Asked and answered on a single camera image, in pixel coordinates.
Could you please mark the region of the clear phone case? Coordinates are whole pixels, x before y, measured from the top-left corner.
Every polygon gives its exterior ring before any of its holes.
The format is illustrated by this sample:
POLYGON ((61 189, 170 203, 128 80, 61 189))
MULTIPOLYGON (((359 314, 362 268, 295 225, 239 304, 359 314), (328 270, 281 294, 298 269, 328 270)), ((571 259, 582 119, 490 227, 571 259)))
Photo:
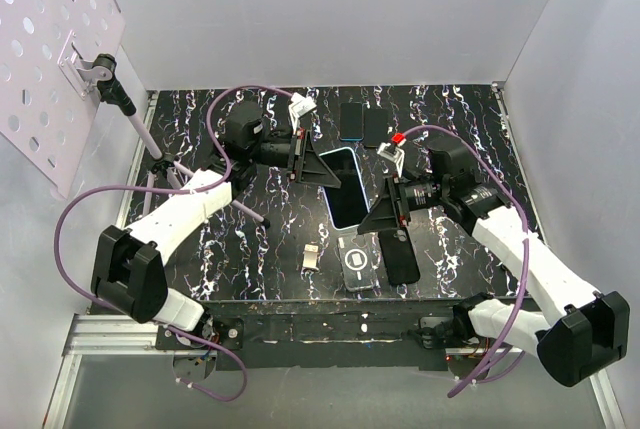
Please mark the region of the clear phone case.
POLYGON ((338 237, 338 254, 343 281, 348 292, 355 293, 372 289, 377 277, 373 267, 373 256, 368 240, 355 231, 338 237))

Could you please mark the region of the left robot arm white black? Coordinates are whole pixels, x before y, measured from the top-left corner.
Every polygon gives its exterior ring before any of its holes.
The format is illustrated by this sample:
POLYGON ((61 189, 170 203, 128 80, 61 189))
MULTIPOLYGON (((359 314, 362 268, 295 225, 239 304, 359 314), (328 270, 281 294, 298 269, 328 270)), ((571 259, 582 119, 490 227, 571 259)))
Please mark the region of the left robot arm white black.
POLYGON ((178 328, 193 349, 205 347, 213 335, 205 309, 169 288, 164 265, 196 229, 215 212, 236 202, 251 184, 258 166, 281 168, 290 180, 338 188, 340 180, 315 151, 300 120, 315 110, 309 97, 294 94, 289 128, 269 132, 263 111, 254 101, 240 103, 224 124, 220 147, 209 166, 187 182, 186 194, 174 195, 148 215, 120 229, 110 226, 99 237, 91 291, 138 323, 159 322, 178 328))

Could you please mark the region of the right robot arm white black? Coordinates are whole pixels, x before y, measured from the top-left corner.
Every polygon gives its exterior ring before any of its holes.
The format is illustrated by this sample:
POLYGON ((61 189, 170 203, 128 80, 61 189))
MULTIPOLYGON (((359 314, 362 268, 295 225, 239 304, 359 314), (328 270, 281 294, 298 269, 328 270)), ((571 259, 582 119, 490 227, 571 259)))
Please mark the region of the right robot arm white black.
POLYGON ((547 374, 565 387, 623 359, 627 354, 630 306, 616 291, 602 293, 569 269, 529 229, 524 209, 492 176, 470 146, 452 133, 427 147, 430 169, 406 171, 399 133, 378 153, 396 171, 385 180, 361 234, 380 237, 406 232, 415 211, 439 208, 449 220, 487 248, 518 280, 512 304, 479 293, 456 304, 452 318, 420 331, 425 345, 490 342, 478 365, 454 389, 457 395, 473 381, 488 381, 498 349, 517 348, 535 356, 547 374))

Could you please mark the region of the dark phone blue edge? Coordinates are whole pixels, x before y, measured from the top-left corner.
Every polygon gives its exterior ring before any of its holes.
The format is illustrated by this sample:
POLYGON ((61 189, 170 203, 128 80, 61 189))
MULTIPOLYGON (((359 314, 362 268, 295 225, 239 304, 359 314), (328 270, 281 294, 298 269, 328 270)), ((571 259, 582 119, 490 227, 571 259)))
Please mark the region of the dark phone blue edge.
POLYGON ((361 141, 364 136, 363 105, 361 102, 345 102, 340 104, 339 137, 341 141, 361 141))

